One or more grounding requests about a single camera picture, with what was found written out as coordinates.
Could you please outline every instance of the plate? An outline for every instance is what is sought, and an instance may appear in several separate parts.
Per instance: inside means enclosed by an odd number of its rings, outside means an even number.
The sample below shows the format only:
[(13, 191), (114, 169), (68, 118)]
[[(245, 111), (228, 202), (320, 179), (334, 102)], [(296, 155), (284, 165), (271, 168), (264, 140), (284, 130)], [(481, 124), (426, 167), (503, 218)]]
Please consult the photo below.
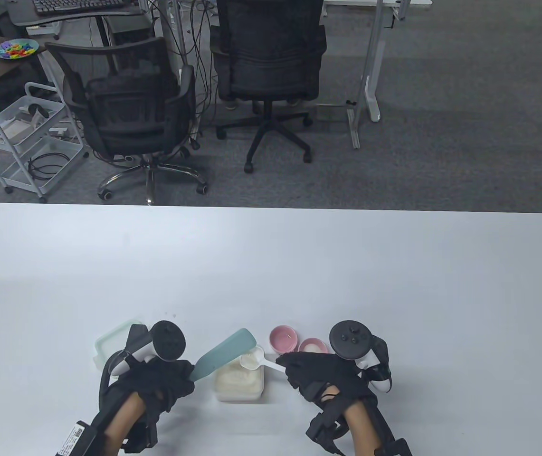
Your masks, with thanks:
[(4, 41), (0, 44), (0, 58), (3, 60), (15, 60), (28, 57), (38, 49), (38, 43), (34, 39), (16, 38)]

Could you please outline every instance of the chair wheel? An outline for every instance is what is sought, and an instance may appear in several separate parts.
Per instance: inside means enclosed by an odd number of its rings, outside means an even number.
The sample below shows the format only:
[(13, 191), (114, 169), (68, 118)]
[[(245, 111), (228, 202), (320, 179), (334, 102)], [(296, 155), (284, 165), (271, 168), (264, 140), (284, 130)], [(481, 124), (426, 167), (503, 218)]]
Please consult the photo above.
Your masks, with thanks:
[(197, 193), (199, 193), (199, 195), (205, 195), (206, 193), (208, 193), (208, 185), (207, 184), (198, 184), (197, 185)]
[(178, 149), (178, 152), (180, 153), (180, 155), (182, 155), (182, 158), (190, 157), (189, 150), (184, 146), (182, 146), (180, 149)]
[(101, 193), (97, 194), (100, 198), (100, 200), (108, 201), (110, 198), (113, 197), (113, 192), (108, 189), (103, 189)]

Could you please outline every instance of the keyboard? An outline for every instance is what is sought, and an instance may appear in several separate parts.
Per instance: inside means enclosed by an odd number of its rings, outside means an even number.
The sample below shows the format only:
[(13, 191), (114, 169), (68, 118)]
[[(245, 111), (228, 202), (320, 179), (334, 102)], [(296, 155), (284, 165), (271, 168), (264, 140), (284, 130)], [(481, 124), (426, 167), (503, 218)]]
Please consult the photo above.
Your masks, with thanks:
[(125, 0), (32, 0), (39, 15), (80, 13), (92, 10), (107, 10), (125, 6)]

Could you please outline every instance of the white metal cart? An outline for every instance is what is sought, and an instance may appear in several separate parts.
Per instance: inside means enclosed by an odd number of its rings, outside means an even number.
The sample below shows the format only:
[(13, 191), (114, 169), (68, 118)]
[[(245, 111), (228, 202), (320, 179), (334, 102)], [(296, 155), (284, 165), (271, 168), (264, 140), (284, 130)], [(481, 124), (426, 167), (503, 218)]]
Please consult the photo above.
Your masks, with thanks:
[[(38, 87), (50, 92), (58, 93), (56, 87), (43, 85), (34, 82), (28, 82), (24, 85), (26, 95), (3, 109), (0, 113), (0, 150), (10, 152), (13, 156), (13, 163), (4, 171), (0, 171), (0, 183), (7, 193), (11, 193), (14, 187), (32, 191), (38, 195), (39, 202), (47, 202), (45, 195), (58, 183), (64, 174), (76, 163), (77, 158), (89, 156), (88, 149), (85, 148), (79, 129), (69, 112), (61, 93), (60, 102), (46, 100), (44, 98), (34, 97), (30, 92), (32, 87)], [(43, 119), (41, 124), (30, 131), (26, 130), (26, 135), (16, 135), (12, 139), (8, 138), (6, 129), (8, 122), (19, 120), (27, 115), (30, 105), (39, 105), (49, 113), (47, 119)], [(62, 120), (69, 122), (74, 131), (73, 139), (77, 142), (63, 141), (49, 134), (51, 128), (57, 127)], [(49, 155), (50, 152), (58, 152), (53, 156), (62, 155), (63, 161), (51, 166), (57, 172), (50, 173), (51, 176), (43, 178), (37, 182), (37, 178), (28, 170), (28, 163), (32, 163), (36, 158), (41, 158), (43, 154)]]

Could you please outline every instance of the metal chair base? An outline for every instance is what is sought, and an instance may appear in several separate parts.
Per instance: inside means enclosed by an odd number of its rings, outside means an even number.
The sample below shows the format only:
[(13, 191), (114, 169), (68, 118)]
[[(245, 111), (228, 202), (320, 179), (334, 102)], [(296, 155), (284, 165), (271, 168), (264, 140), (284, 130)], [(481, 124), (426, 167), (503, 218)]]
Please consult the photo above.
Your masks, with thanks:
[(188, 174), (197, 181), (197, 193), (199, 193), (200, 195), (205, 195), (206, 193), (208, 193), (208, 183), (197, 170), (186, 166), (163, 163), (161, 161), (158, 161), (158, 159), (156, 159), (155, 157), (152, 157), (150, 154), (146, 154), (141, 159), (140, 165), (128, 168), (125, 171), (121, 171), (121, 173), (108, 176), (108, 178), (103, 180), (97, 187), (97, 195), (101, 200), (110, 200), (113, 193), (108, 189), (108, 185), (122, 178), (125, 178), (125, 176), (130, 176), (134, 174), (134, 172), (140, 170), (143, 170), (146, 173), (146, 204), (148, 206), (155, 205), (155, 174), (159, 171)]

